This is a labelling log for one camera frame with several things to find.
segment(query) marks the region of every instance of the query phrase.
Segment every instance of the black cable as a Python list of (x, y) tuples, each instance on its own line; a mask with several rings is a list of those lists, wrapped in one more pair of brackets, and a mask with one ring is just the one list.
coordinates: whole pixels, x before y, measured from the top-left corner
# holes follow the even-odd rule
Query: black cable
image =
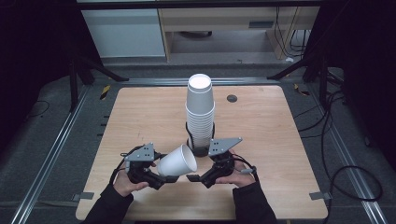
[(36, 101), (36, 102), (37, 103), (46, 103), (47, 104), (47, 108), (45, 108), (44, 111), (42, 111), (42, 112), (40, 112), (38, 114), (29, 115), (27, 118), (40, 116), (40, 115), (44, 114), (45, 112), (47, 112), (47, 110), (50, 108), (50, 103), (48, 101)]
[[(280, 49), (282, 50), (283, 54), (285, 54), (285, 55), (288, 56), (288, 57), (298, 57), (298, 56), (301, 56), (301, 55), (294, 55), (294, 54), (288, 53), (288, 51), (287, 51), (287, 49), (286, 49), (286, 46), (285, 46), (285, 41), (284, 41), (284, 39), (283, 39), (282, 32), (281, 32), (281, 30), (280, 30), (280, 26), (279, 26), (278, 20), (279, 20), (279, 7), (276, 7), (276, 20), (275, 20), (275, 26), (274, 26), (274, 36), (275, 36), (276, 42), (277, 42), (277, 44), (280, 46)], [(279, 31), (279, 35), (280, 35), (281, 43), (282, 43), (283, 47), (282, 47), (282, 45), (280, 44), (279, 39), (278, 39), (277, 36), (276, 36), (276, 27), (277, 27), (277, 29), (278, 29), (278, 31)]]
[(301, 112), (300, 114), (294, 116), (293, 118), (294, 118), (294, 119), (297, 119), (297, 118), (300, 117), (301, 115), (306, 114), (306, 113), (308, 113), (309, 111), (311, 111), (311, 110), (313, 110), (313, 109), (315, 109), (315, 108), (317, 108), (317, 107), (319, 107), (319, 105), (315, 105), (314, 107), (309, 108), (309, 109), (305, 110), (304, 112)]
[[(332, 93), (331, 96), (332, 96), (332, 95), (336, 95), (336, 94), (338, 94), (338, 93), (340, 93), (340, 91), (336, 91), (336, 92)], [(330, 104), (332, 104), (334, 101), (337, 101), (337, 100), (342, 99), (342, 98), (344, 98), (344, 97), (340, 97), (340, 98), (337, 98), (337, 99), (334, 100), (332, 97), (329, 97), (328, 99), (332, 99), (332, 102), (327, 102), (327, 103), (326, 103), (326, 107), (329, 107)], [(322, 117), (320, 118), (320, 120), (318, 120), (316, 123), (314, 123), (314, 124), (312, 124), (311, 126), (308, 126), (308, 127), (306, 127), (306, 128), (300, 129), (300, 130), (298, 130), (298, 132), (301, 133), (301, 132), (310, 130), (310, 129), (312, 129), (312, 128), (315, 128), (316, 126), (318, 126), (318, 125), (326, 118), (327, 114), (328, 114), (328, 110), (326, 110), (326, 111), (324, 112), (323, 116), (322, 116)]]
[[(327, 133), (331, 128), (332, 128), (332, 123), (330, 123), (329, 128), (324, 133)], [(321, 136), (322, 136), (322, 133), (317, 134), (317, 135), (303, 136), (303, 137), (300, 137), (300, 138), (306, 139), (306, 138), (314, 138), (314, 137), (321, 137)]]
[[(362, 167), (356, 166), (356, 165), (346, 165), (346, 166), (342, 166), (341, 168), (339, 168), (333, 175), (330, 175), (330, 173), (329, 173), (329, 170), (328, 170), (328, 167), (327, 167), (327, 164), (326, 164), (326, 160), (325, 160), (325, 157), (324, 157), (324, 134), (325, 134), (325, 130), (326, 130), (326, 126), (327, 126), (327, 123), (328, 123), (328, 121), (329, 121), (329, 118), (332, 116), (331, 109), (332, 109), (332, 103), (334, 102), (334, 99), (333, 99), (334, 96), (335, 96), (335, 94), (332, 94), (332, 95), (327, 99), (327, 103), (328, 103), (328, 104), (327, 104), (327, 106), (326, 106), (326, 107), (327, 107), (326, 112), (328, 112), (328, 113), (327, 113), (325, 122), (324, 122), (324, 124), (323, 124), (322, 131), (321, 131), (321, 137), (320, 137), (320, 152), (321, 152), (322, 164), (323, 164), (323, 168), (324, 168), (324, 171), (325, 171), (325, 173), (326, 173), (326, 176), (327, 176), (327, 177), (329, 178), (329, 180), (331, 181), (329, 192), (330, 192), (330, 194), (332, 194), (333, 188), (336, 188), (336, 189), (338, 189), (342, 194), (346, 195), (347, 197), (349, 197), (349, 198), (351, 198), (351, 199), (355, 199), (355, 200), (359, 200), (359, 201), (364, 201), (364, 202), (375, 202), (375, 201), (378, 201), (378, 200), (382, 197), (383, 188), (382, 188), (382, 185), (381, 185), (381, 183), (379, 182), (379, 180), (378, 180), (372, 173), (370, 173), (368, 170), (366, 170), (366, 169), (364, 169), (364, 168), (362, 168)], [(359, 169), (359, 170), (363, 171), (364, 173), (366, 173), (367, 175), (369, 175), (369, 176), (375, 181), (375, 183), (378, 185), (378, 187), (379, 187), (379, 193), (378, 193), (374, 198), (362, 198), (362, 197), (355, 196), (355, 195), (353, 195), (353, 194), (347, 192), (346, 190), (342, 189), (340, 186), (336, 185), (336, 184), (335, 184), (335, 178), (336, 178), (342, 171), (344, 171), (345, 169)], [(327, 215), (326, 218), (323, 220), (323, 223), (324, 223), (324, 224), (327, 223), (327, 221), (329, 220), (331, 211), (332, 211), (332, 199), (329, 200), (329, 204), (328, 204), (328, 215)]]
[[(122, 155), (123, 157), (131, 155), (135, 150), (138, 150), (142, 146), (134, 147), (130, 152), (128, 152), (126, 155)], [(116, 179), (117, 174), (119, 173), (120, 170), (125, 170), (125, 168), (121, 168), (121, 166), (124, 164), (124, 159), (121, 160), (120, 164), (117, 166), (116, 169), (113, 170), (113, 173), (111, 174), (110, 179), (108, 180), (108, 183), (112, 185), (114, 183), (114, 180)]]
[(293, 40), (294, 36), (296, 36), (297, 42), (300, 42), (299, 39), (298, 39), (298, 36), (297, 36), (298, 30), (294, 30), (293, 31), (293, 34), (291, 35), (291, 39), (290, 39), (290, 42), (289, 42), (290, 48), (292, 50), (297, 51), (297, 52), (304, 52), (305, 51), (305, 46), (306, 46), (306, 44), (305, 44), (305, 35), (306, 35), (306, 31), (307, 30), (304, 30), (304, 38), (303, 38), (303, 44), (302, 45), (293, 45), (292, 44), (292, 40)]
[(236, 155), (236, 154), (232, 154), (233, 156), (239, 157), (239, 158), (232, 158), (232, 160), (234, 161), (241, 161), (244, 164), (246, 164), (251, 170), (253, 170), (252, 174), (254, 179), (256, 180), (256, 182), (260, 182), (259, 176), (257, 175), (257, 169), (255, 166), (252, 166), (248, 161), (246, 161), (243, 157)]

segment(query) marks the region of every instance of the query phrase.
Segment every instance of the gray floor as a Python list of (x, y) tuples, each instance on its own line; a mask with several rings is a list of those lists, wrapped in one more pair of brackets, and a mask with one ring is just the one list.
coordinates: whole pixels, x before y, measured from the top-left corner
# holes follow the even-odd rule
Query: gray floor
[[(226, 45), (232, 46), (230, 49), (238, 50), (233, 52), (233, 50), (226, 48), (207, 48), (212, 44), (210, 38), (193, 39), (190, 42), (185, 36), (181, 35), (175, 39), (173, 57), (168, 64), (142, 63), (139, 66), (110, 66), (109, 68), (117, 74), (131, 79), (146, 77), (187, 78), (195, 73), (206, 73), (216, 78), (268, 77), (290, 65), (285, 61), (277, 61), (274, 56), (271, 56), (271, 52), (267, 51), (269, 48), (268, 42), (265, 38), (262, 40), (260, 34), (245, 34), (247, 38), (256, 36), (249, 41), (253, 43), (251, 45), (239, 40), (243, 36), (244, 34), (241, 33), (222, 33), (225, 42), (233, 42), (238, 39), (237, 42), (234, 42), (234, 45)], [(217, 33), (214, 32), (211, 38), (217, 38)], [(260, 50), (255, 50), (252, 46), (261, 47)], [(258, 55), (261, 55), (262, 58), (257, 62), (249, 60), (249, 57), (256, 60), (259, 58)], [(211, 58), (211, 60), (204, 63), (197, 62), (202, 62), (201, 60), (204, 58)], [(276, 83), (284, 90), (293, 116), (318, 105), (315, 97), (318, 84), (304, 83), (302, 81), (303, 72), (303, 68), (299, 69)], [(92, 86), (79, 86), (80, 92), (88, 88), (85, 103), (67, 140), (64, 142), (62, 151), (56, 158), (43, 189), (40, 191), (38, 203), (27, 218), (26, 223), (78, 223), (75, 218), (75, 204), (66, 203), (71, 202), (71, 197), (75, 193), (83, 191), (96, 150), (101, 141), (101, 134), (105, 130), (105, 126), (102, 125), (106, 123), (107, 118), (105, 116), (110, 115), (118, 90), (127, 86), (115, 83), (95, 71), (94, 75), (96, 80)], [(295, 83), (299, 85), (300, 91), (309, 91), (311, 94), (304, 95), (297, 92), (293, 85)], [(100, 100), (105, 85), (111, 85), (111, 88), (106, 99)], [(339, 87), (330, 85), (330, 91), (337, 90), (339, 90)], [(9, 145), (7, 157), (1, 163), (0, 202), (2, 206), (0, 207), (0, 223), (9, 223), (13, 218), (18, 205), (34, 182), (36, 174), (69, 115), (68, 78), (64, 77), (46, 85), (40, 92), (38, 100), (48, 102), (49, 107), (43, 102), (35, 104), (31, 115), (44, 113), (30, 117), (25, 121)], [(320, 118), (319, 107), (315, 107), (295, 118), (295, 122), (297, 127), (302, 129)], [(342, 136), (343, 142), (355, 162), (372, 172), (381, 182), (384, 195), (377, 203), (385, 216), (385, 220), (388, 223), (396, 223), (395, 172), (389, 167), (380, 150), (364, 145), (364, 134), (359, 128), (359, 123), (355, 120), (348, 105), (344, 105), (342, 100), (334, 103), (332, 119), (332, 127), (335, 127)], [(322, 191), (328, 191), (330, 182), (324, 173), (320, 158), (320, 138), (306, 138), (320, 134), (321, 127), (320, 124), (314, 129), (302, 132), (301, 137), (319, 187)], [(343, 163), (342, 157), (337, 151), (336, 143), (331, 138), (331, 132), (325, 134), (324, 152), (329, 171), (332, 174)], [(364, 179), (367, 180), (372, 192), (376, 194), (377, 186), (371, 178), (364, 175)], [(347, 173), (337, 177), (337, 184), (350, 192), (355, 192)], [(336, 189), (332, 196), (332, 211), (328, 223), (375, 223), (370, 220), (361, 201), (352, 200)], [(292, 220), (291, 223), (316, 224), (321, 223), (321, 220)]]

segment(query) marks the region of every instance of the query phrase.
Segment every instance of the black mount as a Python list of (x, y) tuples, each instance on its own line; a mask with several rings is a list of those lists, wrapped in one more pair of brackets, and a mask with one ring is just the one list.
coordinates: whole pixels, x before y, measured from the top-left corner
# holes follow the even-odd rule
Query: black mount
[[(189, 139), (187, 139), (187, 143), (186, 145), (191, 149), (192, 154), (194, 154), (194, 156), (196, 157), (205, 157), (207, 156), (208, 152), (209, 152), (209, 147), (195, 147), (194, 146), (194, 140), (192, 139), (192, 134), (189, 131), (189, 127), (187, 125), (186, 122), (186, 131), (189, 134), (190, 140), (191, 140), (191, 146), (189, 143)], [(212, 139), (215, 136), (215, 123), (213, 123), (213, 129), (212, 129)]]
[(131, 152), (121, 154), (125, 161), (125, 171), (132, 183), (148, 182), (151, 188), (159, 189), (165, 183), (175, 183), (178, 176), (160, 176), (151, 172), (151, 164), (166, 154), (154, 150), (153, 144), (135, 147)]
[(234, 161), (230, 148), (240, 143), (242, 138), (212, 139), (208, 155), (214, 162), (212, 168), (199, 175), (187, 175), (190, 182), (201, 182), (208, 189), (216, 183), (216, 179), (233, 173)]

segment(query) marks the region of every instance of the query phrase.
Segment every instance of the metal frame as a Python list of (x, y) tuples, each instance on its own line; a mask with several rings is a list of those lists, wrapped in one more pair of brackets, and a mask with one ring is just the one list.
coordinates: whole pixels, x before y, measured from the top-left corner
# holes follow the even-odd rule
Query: metal frame
[(137, 1), (58, 3), (56, 7), (70, 7), (80, 10), (104, 9), (150, 9), (150, 8), (195, 8), (195, 7), (320, 7), (345, 2), (345, 0), (199, 0), (199, 1)]
[[(275, 85), (277, 80), (268, 80), (266, 77), (212, 77), (214, 86), (235, 85)], [(187, 86), (188, 78), (130, 78), (129, 81), (118, 82), (119, 85), (127, 86)]]
[(37, 176), (35, 177), (35, 181), (27, 191), (26, 195), (23, 197), (21, 204), (18, 206), (14, 217), (11, 220), (11, 223), (25, 223), (30, 213), (32, 212), (38, 196), (40, 195), (41, 190), (44, 188), (47, 178), (49, 177), (50, 172), (55, 162), (57, 161), (58, 156), (62, 151), (62, 148), (64, 147), (64, 143), (78, 117), (79, 111), (84, 104), (89, 89), (89, 86), (84, 86), (84, 88), (82, 89), (81, 94), (79, 95), (79, 102), (76, 106), (76, 109), (70, 112), (67, 116), (67, 119), (64, 122), (64, 126), (60, 130), (54, 144), (49, 151), (47, 158), (44, 160), (40, 170), (38, 171)]

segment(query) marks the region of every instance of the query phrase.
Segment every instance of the wooden table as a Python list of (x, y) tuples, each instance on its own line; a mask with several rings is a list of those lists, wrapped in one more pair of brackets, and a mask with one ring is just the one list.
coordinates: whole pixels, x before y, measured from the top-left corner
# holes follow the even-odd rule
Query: wooden table
[[(262, 189), (278, 219), (325, 218), (323, 200), (312, 201), (319, 191), (304, 146), (283, 91), (278, 86), (215, 86), (215, 138), (241, 136), (233, 149), (258, 168)], [(227, 96), (234, 94), (237, 102)], [(157, 152), (169, 153), (185, 143), (187, 87), (121, 89), (94, 160), (77, 218), (84, 219), (108, 183), (120, 154), (152, 142)], [(208, 157), (197, 158), (202, 175), (212, 165)], [(234, 219), (233, 185), (207, 189), (181, 176), (175, 184), (159, 190), (135, 192), (126, 219), (132, 220), (227, 220)]]

